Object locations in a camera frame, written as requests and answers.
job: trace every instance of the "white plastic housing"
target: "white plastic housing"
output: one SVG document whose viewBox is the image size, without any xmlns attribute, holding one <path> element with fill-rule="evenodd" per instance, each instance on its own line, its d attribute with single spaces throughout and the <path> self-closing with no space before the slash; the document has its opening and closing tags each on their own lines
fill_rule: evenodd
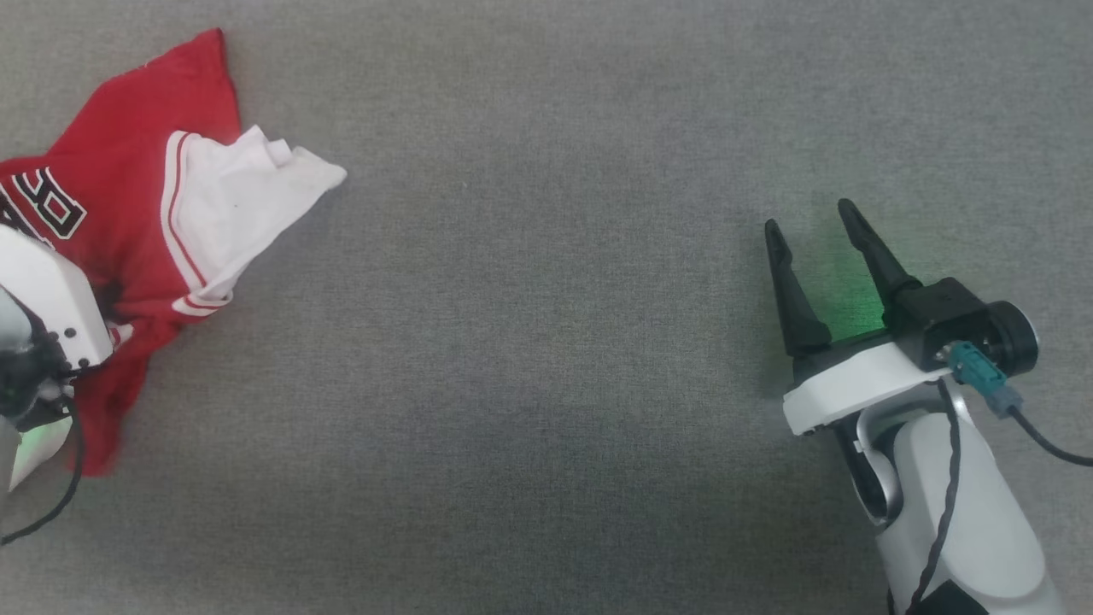
<svg viewBox="0 0 1093 615">
<path fill-rule="evenodd" d="M 83 271 L 43 243 L 4 225 L 0 225 L 0 286 L 40 319 L 46 331 L 58 335 L 73 369 L 97 366 L 113 353 Z"/>
<path fill-rule="evenodd" d="M 1029 520 L 1002 478 L 983 436 L 967 421 L 961 436 L 960 486 L 949 534 L 933 580 L 952 580 L 991 614 L 1061 615 L 1058 591 Z M 877 544 L 895 599 L 906 611 L 937 536 L 949 485 L 949 419 L 933 413 L 896 436 L 895 469 L 903 510 Z"/>
<path fill-rule="evenodd" d="M 862 351 L 786 394 L 783 412 L 796 436 L 950 374 L 924 372 L 894 342 Z"/>
</svg>

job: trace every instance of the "white sleeve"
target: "white sleeve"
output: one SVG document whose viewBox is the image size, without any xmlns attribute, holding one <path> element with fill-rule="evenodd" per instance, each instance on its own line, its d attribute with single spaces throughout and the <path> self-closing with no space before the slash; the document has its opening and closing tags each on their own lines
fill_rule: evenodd
<svg viewBox="0 0 1093 615">
<path fill-rule="evenodd" d="M 270 142 L 257 126 L 231 145 L 190 135 L 184 156 L 172 224 L 204 281 L 192 288 L 199 300 L 230 298 L 250 260 L 345 179 L 344 168 Z"/>
</svg>

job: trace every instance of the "black cable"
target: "black cable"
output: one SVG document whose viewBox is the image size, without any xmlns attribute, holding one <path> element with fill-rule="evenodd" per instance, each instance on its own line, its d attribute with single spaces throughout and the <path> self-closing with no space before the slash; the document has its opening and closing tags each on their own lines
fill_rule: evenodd
<svg viewBox="0 0 1093 615">
<path fill-rule="evenodd" d="M 77 487 L 80 486 L 80 478 L 83 476 L 83 427 L 80 425 L 80 415 L 75 411 L 75 404 L 69 401 L 67 406 L 69 411 L 68 414 L 72 417 L 72 431 L 75 433 L 75 464 L 72 468 L 72 481 L 69 483 L 69 488 L 64 492 L 64 496 L 61 497 L 61 501 L 57 502 L 57 506 L 54 507 L 54 510 L 50 510 L 45 517 L 34 523 L 31 523 L 26 528 L 0 537 L 0 546 L 9 545 L 23 536 L 30 536 L 38 530 L 42 530 L 46 523 L 57 519 L 57 516 L 64 510 L 64 507 L 67 507 L 69 502 L 72 501 L 72 497 L 75 496 Z"/>
<path fill-rule="evenodd" d="M 1093 458 L 1083 458 L 1081 456 L 1068 453 L 1062 449 L 1056 447 L 1055 445 L 1048 442 L 1047 438 L 1044 438 L 1044 436 L 1041 435 L 1039 431 L 1036 431 L 1036 428 L 1033 427 L 1031 423 L 1029 423 L 1029 419 L 1026 419 L 1023 414 L 1021 414 L 1021 411 L 1016 409 L 1011 409 L 1010 416 L 1012 416 L 1013 421 L 1018 422 L 1018 425 L 1020 425 L 1021 428 L 1024 429 L 1025 433 L 1029 434 L 1029 436 L 1048 453 L 1051 453 L 1053 456 L 1059 458 L 1065 462 L 1070 462 L 1077 465 L 1084 465 L 1085 468 L 1093 468 Z"/>
<path fill-rule="evenodd" d="M 949 535 L 949 524 L 953 519 L 953 509 L 956 505 L 956 488 L 960 485 L 960 419 L 956 417 L 952 397 L 949 395 L 949 387 L 945 385 L 944 379 L 938 380 L 938 387 L 941 390 L 941 397 L 945 401 L 945 415 L 949 417 L 949 445 L 952 447 L 952 457 L 949 458 L 949 487 L 945 488 L 945 510 L 941 513 L 941 519 L 938 521 L 938 536 L 933 539 L 933 544 L 930 545 L 929 555 L 926 556 L 926 568 L 922 568 L 922 575 L 918 578 L 918 588 L 910 596 L 910 604 L 907 606 L 905 615 L 913 615 L 915 610 L 918 608 L 918 604 L 922 602 L 922 595 L 926 593 L 926 588 L 929 587 L 930 580 L 933 578 L 933 572 L 938 568 L 938 560 L 941 559 L 941 549 L 945 546 L 945 537 Z"/>
</svg>

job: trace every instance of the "red stripe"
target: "red stripe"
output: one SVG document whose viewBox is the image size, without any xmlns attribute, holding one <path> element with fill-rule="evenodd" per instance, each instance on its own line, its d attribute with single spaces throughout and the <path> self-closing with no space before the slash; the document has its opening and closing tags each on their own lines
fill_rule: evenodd
<svg viewBox="0 0 1093 615">
<path fill-rule="evenodd" d="M 183 239 L 179 238 L 178 233 L 175 230 L 175 218 L 173 213 L 175 212 L 175 201 L 178 199 L 178 190 L 183 185 L 183 144 L 186 143 L 186 139 L 189 139 L 190 134 L 186 134 L 178 140 L 178 151 L 175 152 L 175 192 L 171 194 L 171 206 L 167 208 L 167 227 L 171 228 L 171 234 L 175 236 L 175 243 L 178 244 L 178 248 L 183 250 L 183 256 L 186 257 L 186 261 L 189 262 L 190 268 L 193 269 L 193 273 L 198 276 L 201 285 L 205 285 L 204 276 L 198 269 L 198 265 L 193 262 L 193 258 L 190 253 L 186 251 L 186 245 L 183 244 Z"/>
<path fill-rule="evenodd" d="M 183 301 L 189 305 L 190 307 L 193 307 L 195 310 L 212 310 L 212 311 L 220 310 L 220 307 L 213 307 L 211 305 L 198 305 L 197 303 L 190 299 L 189 295 L 184 296 Z"/>
</svg>

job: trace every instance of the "white trim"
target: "white trim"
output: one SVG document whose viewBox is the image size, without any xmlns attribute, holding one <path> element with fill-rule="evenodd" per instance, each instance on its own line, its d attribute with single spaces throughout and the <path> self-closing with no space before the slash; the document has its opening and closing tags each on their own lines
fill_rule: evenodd
<svg viewBox="0 0 1093 615">
<path fill-rule="evenodd" d="M 197 317 L 199 319 L 216 314 L 216 307 L 195 307 L 187 303 L 186 298 L 186 296 L 176 298 L 175 301 L 171 304 L 175 312 L 186 315 L 187 317 Z"/>
<path fill-rule="evenodd" d="M 31 177 L 26 173 L 23 173 L 23 180 L 26 181 L 26 185 L 31 188 L 32 192 L 38 193 L 38 192 L 42 191 L 42 184 L 44 184 L 46 181 L 46 179 L 42 176 L 42 169 L 40 168 L 35 168 L 34 169 L 34 174 L 37 175 L 37 177 L 38 177 L 38 185 L 37 186 L 31 186 Z"/>
<path fill-rule="evenodd" d="M 84 208 L 82 204 L 80 204 L 80 201 L 78 201 L 74 198 L 72 198 L 72 194 L 70 194 L 70 193 L 68 193 L 68 192 L 64 191 L 64 188 L 61 187 L 60 181 L 58 181 L 57 178 L 54 177 L 54 174 L 52 174 L 51 170 L 49 170 L 48 166 L 46 167 L 46 176 L 49 177 L 49 182 L 54 185 L 54 188 L 56 188 L 57 191 L 60 192 L 62 197 L 67 198 L 68 201 L 70 203 L 72 203 L 73 206 L 75 206 L 77 209 L 80 210 L 80 218 L 75 221 L 75 225 L 72 226 L 72 229 L 69 230 L 68 234 L 64 235 L 64 237 L 63 237 L 63 238 L 67 239 L 67 238 L 71 237 L 72 235 L 75 234 L 75 230 L 77 230 L 77 228 L 80 227 L 80 224 L 83 224 L 84 218 L 87 217 L 87 209 Z M 64 220 L 68 220 L 69 215 L 71 215 L 71 214 L 72 214 L 71 211 L 67 212 L 64 214 Z"/>
<path fill-rule="evenodd" d="M 23 180 L 26 181 L 27 186 L 30 186 L 31 185 L 31 179 L 26 176 L 26 173 L 20 173 L 20 175 L 23 176 Z M 12 175 L 11 176 L 11 182 L 15 185 L 15 189 L 19 190 L 19 193 L 23 194 L 23 199 L 26 201 L 26 205 L 30 206 L 31 209 L 33 209 L 34 212 L 38 214 L 38 217 L 42 217 L 42 221 L 45 222 L 47 226 L 49 226 L 50 228 L 52 228 L 52 225 L 49 224 L 49 221 L 46 220 L 46 216 L 43 215 L 40 211 L 38 211 L 38 208 L 35 205 L 34 199 L 31 198 L 31 194 L 24 192 L 23 191 L 23 186 L 19 185 L 19 177 L 15 177 L 14 175 Z"/>
<path fill-rule="evenodd" d="M 57 204 L 61 205 L 61 209 L 64 210 L 64 215 L 58 215 L 57 214 L 57 210 L 54 209 L 54 208 L 51 208 L 51 206 L 49 206 L 50 202 L 56 202 Z M 61 202 L 61 199 L 57 198 L 57 193 L 56 192 L 49 192 L 48 194 L 46 194 L 46 202 L 42 203 L 42 206 L 46 211 L 48 211 L 54 217 L 56 217 L 57 221 L 60 222 L 61 224 L 63 224 L 64 222 L 68 222 L 68 218 L 72 216 L 72 210 L 70 210 L 69 208 L 64 206 L 64 203 Z"/>
<path fill-rule="evenodd" d="M 160 226 L 163 230 L 163 240 L 167 245 L 167 251 L 171 252 L 171 258 L 175 261 L 175 268 L 183 275 L 183 280 L 186 281 L 187 287 L 189 287 L 190 291 L 197 291 L 202 285 L 201 276 L 193 270 L 193 267 L 191 267 L 189 261 L 186 259 L 186 252 L 183 249 L 183 246 L 175 238 L 175 233 L 171 229 L 171 203 L 175 197 L 176 186 L 178 188 L 178 196 L 181 197 L 181 184 L 186 177 L 186 145 L 183 144 L 181 152 L 179 152 L 178 145 L 187 137 L 189 137 L 188 132 L 176 130 L 171 134 L 171 138 L 167 139 L 167 152 L 164 156 L 163 196 L 160 198 Z"/>
<path fill-rule="evenodd" d="M 197 293 L 190 293 L 189 296 L 187 296 L 186 298 L 188 298 L 190 303 L 199 307 L 223 307 L 224 305 L 227 305 L 230 300 L 232 300 L 232 293 L 228 292 L 227 296 L 224 298 L 204 298 L 198 296 Z"/>
<path fill-rule="evenodd" d="M 115 351 L 117 351 L 122 344 L 129 342 L 129 340 L 133 336 L 133 327 L 129 323 L 116 326 L 107 322 L 106 330 L 110 332 L 110 342 L 114 343 Z"/>
</svg>

